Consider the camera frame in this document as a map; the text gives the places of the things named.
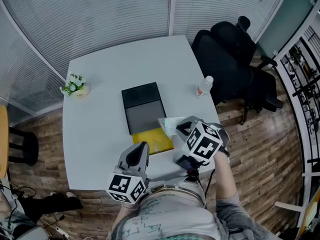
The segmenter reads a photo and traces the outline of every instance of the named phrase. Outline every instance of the black office chair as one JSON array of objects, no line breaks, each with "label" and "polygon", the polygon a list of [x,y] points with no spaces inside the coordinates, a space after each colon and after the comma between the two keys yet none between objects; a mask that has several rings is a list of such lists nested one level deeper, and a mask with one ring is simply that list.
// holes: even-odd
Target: black office chair
[{"label": "black office chair", "polygon": [[261,56],[262,63],[258,67],[249,66],[257,46],[246,32],[250,21],[243,17],[239,18],[237,26],[223,21],[214,25],[210,32],[200,30],[191,46],[204,77],[213,77],[210,94],[214,104],[244,99],[241,125],[247,119],[248,108],[260,112],[262,108],[276,111],[283,106],[277,99],[275,78],[261,70],[267,64],[277,66],[277,63]]}]

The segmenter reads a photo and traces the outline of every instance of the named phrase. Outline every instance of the bottle cap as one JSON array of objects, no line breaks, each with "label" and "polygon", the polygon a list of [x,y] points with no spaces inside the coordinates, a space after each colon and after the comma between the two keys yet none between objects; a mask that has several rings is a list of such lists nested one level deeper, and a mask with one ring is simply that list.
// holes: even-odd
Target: bottle cap
[{"label": "bottle cap", "polygon": [[210,75],[208,75],[205,80],[207,80],[209,83],[213,83],[214,82],[214,78]]}]

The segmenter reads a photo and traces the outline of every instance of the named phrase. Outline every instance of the yellow paper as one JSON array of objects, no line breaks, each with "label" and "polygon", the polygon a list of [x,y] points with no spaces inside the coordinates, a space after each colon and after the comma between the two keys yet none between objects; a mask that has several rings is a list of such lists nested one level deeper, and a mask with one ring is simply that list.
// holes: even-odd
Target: yellow paper
[{"label": "yellow paper", "polygon": [[172,140],[168,138],[161,127],[133,134],[132,139],[134,144],[147,142],[150,155],[174,149]]}]

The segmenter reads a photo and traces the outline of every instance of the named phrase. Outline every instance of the wooden stool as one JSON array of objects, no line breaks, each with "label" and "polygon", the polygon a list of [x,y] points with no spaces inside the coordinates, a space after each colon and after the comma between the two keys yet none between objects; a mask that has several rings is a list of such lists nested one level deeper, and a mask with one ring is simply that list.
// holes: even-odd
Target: wooden stool
[{"label": "wooden stool", "polygon": [[[22,145],[9,142],[9,133],[23,137]],[[9,156],[9,148],[21,150],[23,157]],[[0,106],[0,179],[8,168],[8,161],[33,166],[38,160],[39,145],[36,135],[9,127],[8,113],[5,106]]]}]

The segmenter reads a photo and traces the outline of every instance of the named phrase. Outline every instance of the wooden floor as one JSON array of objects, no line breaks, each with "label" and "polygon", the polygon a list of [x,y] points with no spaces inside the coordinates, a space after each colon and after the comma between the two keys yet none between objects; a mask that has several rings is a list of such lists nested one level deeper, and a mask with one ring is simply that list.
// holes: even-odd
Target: wooden floor
[{"label": "wooden floor", "polygon": [[[267,69],[276,76],[273,69]],[[287,223],[294,226],[298,213],[274,206],[275,201],[297,205],[302,182],[302,155],[293,112],[279,80],[278,98],[284,101],[276,112],[266,110],[257,114],[249,111],[248,120],[239,125],[243,114],[242,100],[219,104],[221,124],[230,135],[230,164],[244,208],[273,233]],[[64,163],[62,109],[22,123],[18,128],[34,132],[39,141],[39,159],[35,166],[10,163],[12,183],[36,189],[36,198],[50,191],[69,190]],[[215,206],[215,181],[208,193],[208,209]],[[82,210],[64,212],[58,222],[76,240],[92,237],[105,240],[107,232],[120,209],[105,191],[73,191],[82,201]],[[54,216],[42,217],[53,223]]]}]

